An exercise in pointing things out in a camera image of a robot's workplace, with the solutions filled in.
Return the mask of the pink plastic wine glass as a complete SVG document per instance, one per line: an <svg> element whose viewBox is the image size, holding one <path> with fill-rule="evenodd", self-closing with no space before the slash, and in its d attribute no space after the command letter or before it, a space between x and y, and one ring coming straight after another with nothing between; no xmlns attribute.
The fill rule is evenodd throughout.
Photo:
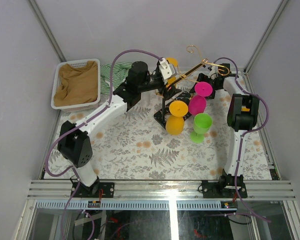
<svg viewBox="0 0 300 240"><path fill-rule="evenodd" d="M188 111L193 116L205 111L207 106L206 97L212 94L213 88L207 82L199 82L194 86L194 91L196 95L191 98L188 105Z"/></svg>

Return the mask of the gold wine glass rack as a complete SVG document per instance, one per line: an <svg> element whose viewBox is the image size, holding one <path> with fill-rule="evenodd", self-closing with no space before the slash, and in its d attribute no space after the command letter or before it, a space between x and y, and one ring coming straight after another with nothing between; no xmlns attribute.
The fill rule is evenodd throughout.
<svg viewBox="0 0 300 240"><path fill-rule="evenodd" d="M169 105L172 103L172 101L183 101L188 105L191 98L194 97L195 85L200 82L190 79L192 74L202 68L206 68L209 70L209 73L212 69L215 69L217 71L217 75L221 75L225 78L232 75L230 65L228 63L217 64L215 62L210 62L208 59L202 57L202 54L197 46L188 45L186 47L186 51L191 54L197 51L200 62L183 72L180 71L178 62L178 67L176 67L176 80L170 85L166 85L168 92L166 94L159 94L159 92L155 90L155 94L162 98L162 102L161 109L158 110L153 117L163 128L166 128L166 122L168 117L171 115L169 111ZM157 67L152 74L158 72L160 73L159 61L157 62Z"/></svg>

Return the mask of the orange wine glass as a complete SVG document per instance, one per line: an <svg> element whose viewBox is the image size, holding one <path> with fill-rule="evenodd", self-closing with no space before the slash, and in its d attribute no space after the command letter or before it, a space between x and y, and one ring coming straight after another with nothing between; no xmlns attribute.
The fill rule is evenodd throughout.
<svg viewBox="0 0 300 240"><path fill-rule="evenodd" d="M184 116L188 113L188 105L181 100L175 100L169 105L169 112L165 129L170 135L179 135L184 129Z"/></svg>
<svg viewBox="0 0 300 240"><path fill-rule="evenodd" d="M169 86L170 84L172 84L176 80L176 75L177 75L176 68L178 67L178 61L175 58L172 58L172 57L167 57L166 60L168 61L169 66L172 70L172 77L170 77L167 80L167 83L166 83L166 85Z"/></svg>
<svg viewBox="0 0 300 240"><path fill-rule="evenodd" d="M250 109L243 106L243 107L241 108L241 111L242 111L242 112L249 112Z"/></svg>

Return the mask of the green plastic wine glass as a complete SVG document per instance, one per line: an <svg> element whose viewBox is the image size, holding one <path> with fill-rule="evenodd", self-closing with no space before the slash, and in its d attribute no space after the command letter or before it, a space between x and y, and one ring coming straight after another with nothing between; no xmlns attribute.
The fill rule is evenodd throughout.
<svg viewBox="0 0 300 240"><path fill-rule="evenodd" d="M193 131L190 133L189 137L194 143L202 143L205 138L205 133L208 132L213 124L211 116L207 113L199 113L194 117Z"/></svg>

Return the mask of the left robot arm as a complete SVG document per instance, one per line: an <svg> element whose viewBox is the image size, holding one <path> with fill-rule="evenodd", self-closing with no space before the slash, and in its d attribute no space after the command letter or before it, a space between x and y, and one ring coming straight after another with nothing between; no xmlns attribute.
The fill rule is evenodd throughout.
<svg viewBox="0 0 300 240"><path fill-rule="evenodd" d="M101 192L100 179L91 164L91 136L134 107L141 100L143 92L164 92L167 80L172 77L174 70L165 58L157 62L153 74L150 74L145 62L136 61L132 63L125 80L112 92L108 102L78 123L66 121L62 124L57 150L71 163L78 178L72 191L74 195L82 190L92 198Z"/></svg>

